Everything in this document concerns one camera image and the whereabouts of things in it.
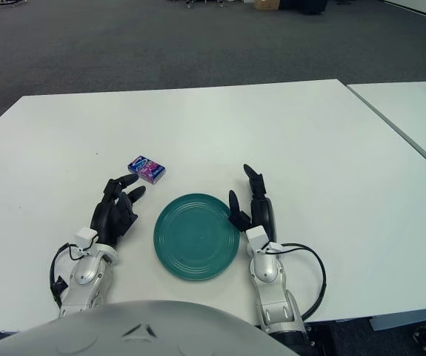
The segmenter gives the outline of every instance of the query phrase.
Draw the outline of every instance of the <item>gray carpet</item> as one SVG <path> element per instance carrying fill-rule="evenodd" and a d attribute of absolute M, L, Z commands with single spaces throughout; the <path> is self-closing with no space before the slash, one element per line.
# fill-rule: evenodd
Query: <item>gray carpet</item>
<path fill-rule="evenodd" d="M 0 115 L 23 95 L 338 78 L 426 80 L 426 18 L 378 0 L 321 16 L 168 0 L 0 7 Z"/>

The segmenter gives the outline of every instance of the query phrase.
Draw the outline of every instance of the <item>black robotic finger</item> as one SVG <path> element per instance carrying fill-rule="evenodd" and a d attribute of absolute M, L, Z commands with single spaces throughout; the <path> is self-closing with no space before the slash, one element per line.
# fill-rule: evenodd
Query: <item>black robotic finger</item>
<path fill-rule="evenodd" d="M 136 173 L 128 174 L 127 176 L 123 176 L 118 178 L 122 189 L 125 189 L 129 185 L 135 183 L 139 179 L 139 176 Z"/>
<path fill-rule="evenodd" d="M 139 200 L 145 193 L 145 185 L 142 185 L 138 188 L 135 188 L 133 191 L 131 191 L 127 196 L 129 197 L 129 200 L 133 203 L 135 203 L 137 200 Z"/>
<path fill-rule="evenodd" d="M 239 213 L 239 201 L 234 191 L 229 191 L 229 209 L 233 214 Z"/>
<path fill-rule="evenodd" d="M 234 191 L 229 191 L 229 209 L 230 216 L 228 219 L 239 231 L 246 231 L 252 227 L 249 216 L 239 210 L 239 201 Z"/>
<path fill-rule="evenodd" d="M 264 199 L 265 190 L 264 177 L 257 174 L 249 165 L 244 164 L 244 172 L 249 177 L 250 189 L 252 190 L 253 198 Z"/>

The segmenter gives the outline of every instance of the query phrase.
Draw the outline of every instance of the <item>white tabletop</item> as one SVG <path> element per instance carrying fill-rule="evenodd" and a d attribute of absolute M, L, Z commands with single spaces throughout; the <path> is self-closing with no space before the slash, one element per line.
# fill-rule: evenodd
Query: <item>white tabletop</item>
<path fill-rule="evenodd" d="M 349 88 L 426 158 L 426 82 L 356 84 Z"/>
<path fill-rule="evenodd" d="M 167 173 L 134 205 L 110 302 L 186 300 L 257 323 L 244 237 L 212 280 L 166 271 L 157 217 L 192 192 L 245 211 L 244 162 L 264 174 L 279 242 L 322 257 L 328 289 L 313 320 L 426 308 L 426 160 L 337 80 L 21 98 L 0 118 L 0 330 L 57 317 L 50 261 L 89 225 L 109 178 L 145 155 Z M 304 311 L 321 275 L 306 252 L 284 257 Z"/>

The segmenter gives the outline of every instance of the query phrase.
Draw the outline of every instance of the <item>green plate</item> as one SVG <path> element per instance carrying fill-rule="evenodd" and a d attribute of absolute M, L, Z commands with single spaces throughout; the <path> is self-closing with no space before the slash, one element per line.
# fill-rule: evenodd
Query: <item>green plate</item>
<path fill-rule="evenodd" d="M 163 266 L 186 280 L 206 280 L 224 271 L 236 256 L 239 231 L 229 208 L 206 194 L 188 194 L 163 209 L 153 244 Z"/>

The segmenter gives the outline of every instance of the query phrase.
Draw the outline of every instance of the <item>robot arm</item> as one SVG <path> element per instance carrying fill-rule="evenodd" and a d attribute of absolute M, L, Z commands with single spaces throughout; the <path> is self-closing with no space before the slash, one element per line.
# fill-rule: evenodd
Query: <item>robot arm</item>
<path fill-rule="evenodd" d="M 296 247 L 290 250 L 276 243 L 273 208 L 270 199 L 265 196 L 263 177 L 248 165 L 244 165 L 244 171 L 249 177 L 253 194 L 250 203 L 252 221 L 245 212 L 240 211 L 234 191 L 229 192 L 229 221 L 247 236 L 247 252 L 251 257 L 250 278 L 256 290 L 256 309 L 261 329 L 293 351 L 314 355 L 317 350 L 307 336 L 295 298 L 286 288 L 286 274 L 280 256 L 304 249 L 315 255 L 322 268 L 322 291 L 312 308 L 304 314 L 304 319 L 314 313 L 321 303 L 326 289 L 325 267 L 318 255 L 305 245 L 285 244 Z"/>
<path fill-rule="evenodd" d="M 58 307 L 59 317 L 65 317 L 85 309 L 102 305 L 112 284 L 112 267 L 117 264 L 118 238 L 125 234 L 137 219 L 132 204 L 145 192 L 141 186 L 129 194 L 122 189 L 133 184 L 139 177 L 128 174 L 109 179 L 102 201 L 94 210 L 90 228 L 82 228 L 75 235 L 76 244 L 63 245 L 56 254 L 50 269 L 50 288 Z M 71 248 L 77 257 L 73 257 Z M 77 261 L 69 278 L 69 290 L 61 300 L 61 293 L 68 284 L 60 276 L 54 280 L 54 264 L 63 250 L 69 249 L 71 260 Z"/>

